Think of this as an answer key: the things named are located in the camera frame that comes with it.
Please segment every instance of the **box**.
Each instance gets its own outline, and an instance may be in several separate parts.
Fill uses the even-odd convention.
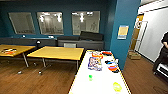
[[[141,59],[141,55],[136,52],[128,52],[128,58],[130,59]]]

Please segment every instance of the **ceiling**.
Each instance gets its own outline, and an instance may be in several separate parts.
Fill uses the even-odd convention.
[[[154,1],[160,1],[160,0],[141,0],[141,4],[140,5],[145,5]]]

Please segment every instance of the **yellow table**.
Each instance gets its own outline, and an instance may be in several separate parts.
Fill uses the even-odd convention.
[[[24,52],[33,49],[35,46],[20,46],[20,45],[0,45],[0,56],[10,56],[10,57],[14,57],[16,55],[19,55],[22,53],[23,58],[25,60],[26,66],[29,67],[29,64],[27,62],[27,59],[25,57]],[[11,54],[7,54],[5,53],[5,49],[16,49],[16,51],[14,51]]]
[[[28,54],[27,56],[42,58],[44,67],[46,67],[44,58],[77,60],[77,69],[78,69],[78,60],[80,60],[82,53],[83,53],[83,48],[65,48],[65,47],[45,46],[41,49],[38,49]]]

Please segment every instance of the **white wall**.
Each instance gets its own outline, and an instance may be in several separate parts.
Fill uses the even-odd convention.
[[[146,56],[153,62],[159,55],[162,48],[161,39],[164,33],[168,31],[168,0],[159,3],[151,3],[139,8],[138,13],[144,13],[143,21],[148,21],[147,28],[142,39],[139,53]],[[143,29],[140,29],[140,36],[142,37]]]

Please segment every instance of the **window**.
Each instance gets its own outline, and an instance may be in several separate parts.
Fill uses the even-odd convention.
[[[41,34],[63,35],[63,21],[61,12],[38,12]]]
[[[80,11],[72,13],[73,35],[81,31],[99,33],[100,11]]]
[[[34,25],[29,12],[9,13],[16,34],[34,34]]]

